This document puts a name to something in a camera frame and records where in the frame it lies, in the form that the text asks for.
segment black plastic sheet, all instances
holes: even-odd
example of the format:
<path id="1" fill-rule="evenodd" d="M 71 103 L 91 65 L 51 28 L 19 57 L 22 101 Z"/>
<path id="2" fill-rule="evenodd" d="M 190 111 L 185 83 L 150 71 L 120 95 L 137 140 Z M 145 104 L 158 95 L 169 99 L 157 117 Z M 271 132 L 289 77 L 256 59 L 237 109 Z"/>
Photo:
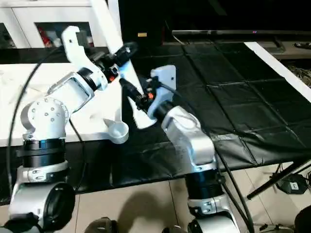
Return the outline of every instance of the black plastic sheet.
<path id="1" fill-rule="evenodd" d="M 10 51 L 3 53 L 9 56 Z M 7 59 L 10 63 L 33 63 L 44 56 L 42 53 L 46 51 L 18 50 Z M 65 60 L 57 55 L 49 62 Z M 169 64 L 177 68 L 177 90 L 199 110 L 215 147 L 231 169 L 311 156 L 311 104 L 244 44 L 142 48 L 133 59 L 137 73 L 143 76 L 149 76 L 152 68 Z M 174 102 L 182 105 L 177 98 Z M 137 129 L 125 96 L 122 109 L 123 120 L 130 128 L 124 144 L 86 142 L 84 158 L 78 142 L 66 144 L 71 168 L 69 183 L 73 186 L 81 178 L 84 162 L 87 163 L 80 192 L 184 175 L 176 162 L 179 154 L 160 125 Z M 0 155 L 0 202 L 4 204 L 9 200 L 5 148 L 0 148 Z M 13 158 L 12 168 L 18 166 L 19 161 Z"/>

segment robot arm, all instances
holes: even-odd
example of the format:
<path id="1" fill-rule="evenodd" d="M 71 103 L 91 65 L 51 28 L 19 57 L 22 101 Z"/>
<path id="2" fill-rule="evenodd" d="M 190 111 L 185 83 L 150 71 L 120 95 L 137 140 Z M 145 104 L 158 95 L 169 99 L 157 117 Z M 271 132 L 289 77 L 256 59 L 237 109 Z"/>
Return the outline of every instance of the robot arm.
<path id="1" fill-rule="evenodd" d="M 176 89 L 174 66 L 159 67 L 151 71 L 146 80 L 145 94 L 124 79 L 121 86 L 137 107 L 148 116 L 161 122 L 161 128 L 174 145 L 178 161 L 185 176 L 189 193 L 188 207 L 196 217 L 188 225 L 189 233 L 239 233 L 237 222 L 230 209 L 227 195 L 221 187 L 212 140 L 202 130 L 198 119 L 181 106 L 172 103 L 173 93 L 164 88 Z M 183 232 L 179 228 L 168 232 Z"/>
<path id="2" fill-rule="evenodd" d="M 66 183 L 69 166 L 65 160 L 65 125 L 96 90 L 105 90 L 108 78 L 112 81 L 117 77 L 118 68 L 137 50 L 136 44 L 127 43 L 115 54 L 100 52 L 89 59 L 78 45 L 77 32 L 77 27 L 70 26 L 62 37 L 67 58 L 78 71 L 66 75 L 44 97 L 22 110 L 21 121 L 27 130 L 22 150 L 17 152 L 22 166 L 17 169 L 10 220 L 0 232 L 52 232 L 70 221 L 75 193 Z"/>

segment orange light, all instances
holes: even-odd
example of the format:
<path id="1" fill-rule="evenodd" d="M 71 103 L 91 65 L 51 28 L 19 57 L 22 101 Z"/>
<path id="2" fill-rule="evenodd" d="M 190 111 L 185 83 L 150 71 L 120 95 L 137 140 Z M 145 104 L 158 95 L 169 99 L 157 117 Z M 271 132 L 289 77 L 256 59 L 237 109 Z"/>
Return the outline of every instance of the orange light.
<path id="1" fill-rule="evenodd" d="M 152 93 L 148 93 L 148 97 L 149 97 L 149 99 L 152 100 L 154 98 L 154 95 Z"/>

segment table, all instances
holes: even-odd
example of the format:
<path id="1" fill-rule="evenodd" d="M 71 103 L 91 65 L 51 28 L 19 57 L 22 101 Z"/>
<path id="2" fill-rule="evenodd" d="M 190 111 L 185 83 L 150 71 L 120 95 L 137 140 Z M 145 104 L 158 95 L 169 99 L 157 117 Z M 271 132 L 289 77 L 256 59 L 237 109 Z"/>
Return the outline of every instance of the table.
<path id="1" fill-rule="evenodd" d="M 46 53 L 43 49 L 2 50 L 0 63 L 35 63 Z M 49 62 L 66 59 L 56 55 Z M 310 102 L 245 44 L 142 48 L 132 62 L 144 76 L 155 67 L 176 66 L 177 90 L 199 109 L 215 146 L 232 170 L 309 159 Z M 174 102 L 182 103 L 177 98 Z M 87 162 L 80 193 L 185 175 L 178 164 L 179 155 L 159 124 L 138 130 L 127 98 L 122 104 L 122 119 L 130 128 L 126 143 L 87 142 L 85 158 L 79 143 L 66 144 L 70 184 L 79 182 Z M 0 202 L 6 204 L 5 148 L 0 148 L 0 156 Z M 12 162 L 12 167 L 19 166 L 18 159 Z"/>

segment tile floor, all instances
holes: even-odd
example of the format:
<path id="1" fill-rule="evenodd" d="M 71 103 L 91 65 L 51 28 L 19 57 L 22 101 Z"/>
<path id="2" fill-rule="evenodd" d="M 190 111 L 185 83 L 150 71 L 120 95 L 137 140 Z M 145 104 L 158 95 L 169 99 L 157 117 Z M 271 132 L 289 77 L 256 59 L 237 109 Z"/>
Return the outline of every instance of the tile floor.
<path id="1" fill-rule="evenodd" d="M 246 196 L 268 180 L 275 169 L 276 165 L 272 165 L 234 171 L 233 175 L 243 196 Z M 177 224 L 186 229 L 193 219 L 188 212 L 187 197 L 183 179 L 77 195 L 71 222 L 59 233 L 83 233 L 91 221 L 103 216 L 117 220 L 120 233 L 161 233 L 164 227 Z M 254 223 L 289 226 L 294 224 L 294 218 L 301 209 L 311 205 L 311 192 L 307 190 L 304 195 L 286 195 L 272 187 L 248 200 L 247 205 Z M 233 208 L 233 212 L 241 233 L 246 233 L 247 229 L 236 209 Z M 7 206 L 2 206 L 0 224 L 6 220 Z"/>

